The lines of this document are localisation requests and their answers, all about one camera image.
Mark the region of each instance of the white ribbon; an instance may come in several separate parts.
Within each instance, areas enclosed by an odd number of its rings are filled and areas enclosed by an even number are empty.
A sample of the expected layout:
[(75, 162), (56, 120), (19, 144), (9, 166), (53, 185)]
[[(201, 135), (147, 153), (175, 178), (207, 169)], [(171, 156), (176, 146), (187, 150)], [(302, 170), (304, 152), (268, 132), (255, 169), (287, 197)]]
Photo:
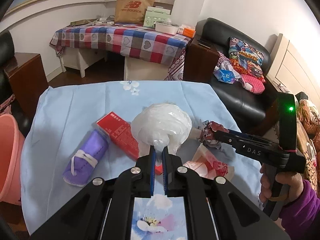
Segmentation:
[(76, 176), (75, 172), (75, 157), (86, 160), (93, 168), (98, 164), (97, 159), (92, 157), (91, 155), (85, 153), (83, 150), (78, 150), (76, 154), (71, 159), (71, 174), (72, 176)]

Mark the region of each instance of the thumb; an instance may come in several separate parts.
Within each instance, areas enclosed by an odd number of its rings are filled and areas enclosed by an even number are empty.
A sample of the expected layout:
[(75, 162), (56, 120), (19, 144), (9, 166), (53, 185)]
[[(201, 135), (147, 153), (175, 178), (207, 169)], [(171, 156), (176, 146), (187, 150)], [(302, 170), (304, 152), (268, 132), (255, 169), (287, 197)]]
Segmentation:
[(280, 172), (276, 175), (276, 181), (281, 184), (288, 184), (291, 187), (298, 188), (303, 184), (302, 177), (296, 172)]

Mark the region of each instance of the white plastic container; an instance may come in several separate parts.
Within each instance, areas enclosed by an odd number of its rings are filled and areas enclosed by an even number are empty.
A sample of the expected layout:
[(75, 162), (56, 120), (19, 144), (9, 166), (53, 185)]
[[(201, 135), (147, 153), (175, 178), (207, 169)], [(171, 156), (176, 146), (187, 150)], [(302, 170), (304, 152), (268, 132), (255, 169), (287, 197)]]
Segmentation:
[(156, 22), (156, 31), (168, 34), (177, 34), (179, 27)]

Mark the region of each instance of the finger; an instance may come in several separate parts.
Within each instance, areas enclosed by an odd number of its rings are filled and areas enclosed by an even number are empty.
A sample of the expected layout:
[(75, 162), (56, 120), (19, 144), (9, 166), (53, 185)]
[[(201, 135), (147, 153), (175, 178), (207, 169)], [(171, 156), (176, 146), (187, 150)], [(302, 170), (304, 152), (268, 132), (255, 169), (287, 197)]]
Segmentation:
[(296, 172), (280, 172), (276, 175), (276, 181), (281, 184), (288, 184), (295, 188), (303, 185), (301, 175)]
[(265, 172), (266, 172), (266, 166), (263, 163), (260, 169), (260, 173), (265, 173)]
[(262, 203), (265, 203), (267, 201), (267, 198), (262, 193), (259, 194), (259, 199)]
[(270, 182), (266, 174), (262, 175), (260, 182), (261, 182), (261, 185), (263, 185), (263, 187), (270, 188)]
[(261, 193), (266, 197), (266, 198), (271, 198), (271, 189), (270, 188), (265, 188), (261, 185)]

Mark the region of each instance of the wooden headboard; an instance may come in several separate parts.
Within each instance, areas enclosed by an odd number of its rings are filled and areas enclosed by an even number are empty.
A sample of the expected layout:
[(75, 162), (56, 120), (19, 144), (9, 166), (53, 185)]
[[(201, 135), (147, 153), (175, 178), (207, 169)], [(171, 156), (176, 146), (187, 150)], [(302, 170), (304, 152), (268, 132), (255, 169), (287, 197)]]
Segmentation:
[(320, 88), (314, 75), (297, 49), (281, 33), (271, 52), (271, 60), (273, 63), (267, 76), (277, 85), (282, 83), (294, 95), (305, 92), (320, 110)]

